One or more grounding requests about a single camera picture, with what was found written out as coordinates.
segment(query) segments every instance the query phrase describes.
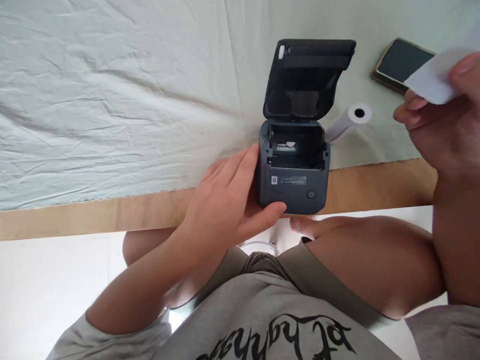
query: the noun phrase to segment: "paper roll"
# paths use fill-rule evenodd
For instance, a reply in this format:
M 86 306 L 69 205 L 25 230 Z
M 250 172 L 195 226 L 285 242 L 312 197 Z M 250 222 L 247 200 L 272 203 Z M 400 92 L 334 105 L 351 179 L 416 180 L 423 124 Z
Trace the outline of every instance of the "paper roll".
M 325 141 L 333 144 L 372 118 L 372 109 L 363 102 L 350 105 L 330 124 L 324 127 Z

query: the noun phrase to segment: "hand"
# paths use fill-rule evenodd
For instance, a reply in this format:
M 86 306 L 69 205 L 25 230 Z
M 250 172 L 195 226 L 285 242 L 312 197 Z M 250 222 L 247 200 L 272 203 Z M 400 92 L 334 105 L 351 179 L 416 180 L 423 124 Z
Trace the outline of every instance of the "hand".
M 460 97 L 433 105 L 408 90 L 393 117 L 440 176 L 480 179 L 480 52 L 456 64 L 449 81 Z
M 260 211 L 254 206 L 247 209 L 258 157 L 259 146 L 254 145 L 211 165 L 175 233 L 213 250 L 233 247 L 272 227 L 287 209 L 283 202 Z

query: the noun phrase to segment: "printer lid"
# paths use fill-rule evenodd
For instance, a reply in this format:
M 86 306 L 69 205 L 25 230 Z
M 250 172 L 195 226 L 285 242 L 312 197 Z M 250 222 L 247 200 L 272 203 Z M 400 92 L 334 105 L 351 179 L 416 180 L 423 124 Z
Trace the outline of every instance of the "printer lid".
M 304 122 L 327 115 L 356 45 L 353 40 L 280 40 L 268 77 L 263 116 Z

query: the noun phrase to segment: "gray t-shirt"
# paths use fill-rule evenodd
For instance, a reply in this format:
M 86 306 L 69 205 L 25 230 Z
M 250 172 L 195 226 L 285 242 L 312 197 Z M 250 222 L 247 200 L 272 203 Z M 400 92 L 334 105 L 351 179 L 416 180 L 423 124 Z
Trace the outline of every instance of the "gray t-shirt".
M 480 311 L 439 306 L 407 320 L 422 359 L 480 359 Z M 324 300 L 257 272 L 213 292 L 172 334 L 163 316 L 145 329 L 109 335 L 85 315 L 48 360 L 398 359 L 385 344 Z

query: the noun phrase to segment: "sticker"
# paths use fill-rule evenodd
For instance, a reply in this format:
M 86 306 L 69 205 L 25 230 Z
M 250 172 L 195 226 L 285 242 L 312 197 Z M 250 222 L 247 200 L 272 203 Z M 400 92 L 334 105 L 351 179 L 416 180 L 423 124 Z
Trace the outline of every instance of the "sticker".
M 278 184 L 307 185 L 306 176 L 281 176 L 277 179 Z
M 277 143 L 276 144 L 277 151 L 287 151 L 287 152 L 294 152 L 295 149 L 295 142 L 294 141 L 287 141 L 285 143 Z

